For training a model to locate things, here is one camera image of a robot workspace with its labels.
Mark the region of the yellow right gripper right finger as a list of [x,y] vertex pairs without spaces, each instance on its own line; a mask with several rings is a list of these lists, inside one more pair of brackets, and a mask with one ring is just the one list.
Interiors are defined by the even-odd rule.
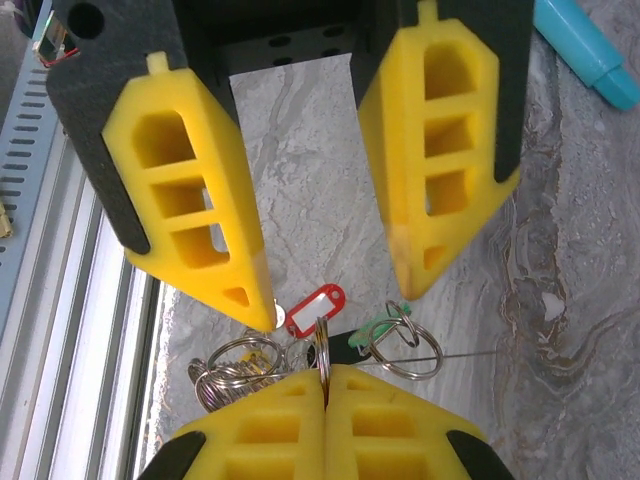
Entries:
[[469,420],[355,367],[335,365],[327,479],[512,479]]

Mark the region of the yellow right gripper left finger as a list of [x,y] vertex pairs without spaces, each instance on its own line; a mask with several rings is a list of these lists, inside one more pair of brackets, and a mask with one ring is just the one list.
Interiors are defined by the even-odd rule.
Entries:
[[286,377],[175,432],[141,479],[321,479],[324,394],[319,373]]

